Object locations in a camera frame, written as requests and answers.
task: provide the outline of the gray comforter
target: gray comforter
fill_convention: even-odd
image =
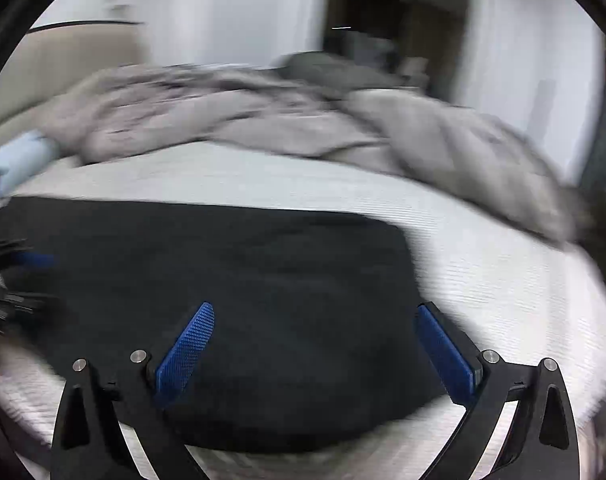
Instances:
[[[253,70],[103,70],[52,100],[39,130],[88,163],[195,140],[415,178],[549,240],[574,238],[547,165],[490,118],[403,89],[347,93]]]

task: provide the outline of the headboard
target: headboard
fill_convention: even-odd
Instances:
[[[69,22],[30,30],[0,73],[0,146],[34,128],[40,105],[84,77],[145,62],[140,27]]]

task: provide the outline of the white bed sheet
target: white bed sheet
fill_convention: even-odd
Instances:
[[[63,159],[16,194],[349,211],[402,228],[419,286],[480,348],[511,362],[560,365],[578,426],[606,396],[606,290],[576,246],[564,251],[458,200],[403,178],[340,164],[199,142],[75,167]],[[0,403],[50,440],[63,382],[33,355],[0,352]],[[70,365],[76,356],[70,357]],[[515,406],[504,410],[474,478],[488,474]],[[250,456],[190,449],[212,479],[419,478],[463,410],[439,399],[336,449],[304,456]],[[156,478],[125,428],[140,473]]]

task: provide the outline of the blue gripper pad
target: blue gripper pad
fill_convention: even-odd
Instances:
[[[165,408],[183,391],[213,330],[214,310],[211,304],[203,303],[157,368],[154,400],[159,408]]]
[[[474,400],[474,372],[426,306],[416,316],[416,335],[427,351],[454,404],[470,406]]]
[[[54,256],[50,254],[33,253],[32,251],[19,251],[14,255],[18,265],[43,269],[54,266]]]

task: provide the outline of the black cloth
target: black cloth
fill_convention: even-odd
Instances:
[[[108,381],[133,350],[169,348],[186,313],[213,305],[209,344],[166,410],[186,444],[319,449],[445,392],[414,334],[411,254],[385,222],[19,197],[0,211],[0,237],[25,237],[56,260],[46,276],[21,271],[6,283],[61,298],[32,337],[63,376],[84,357]]]

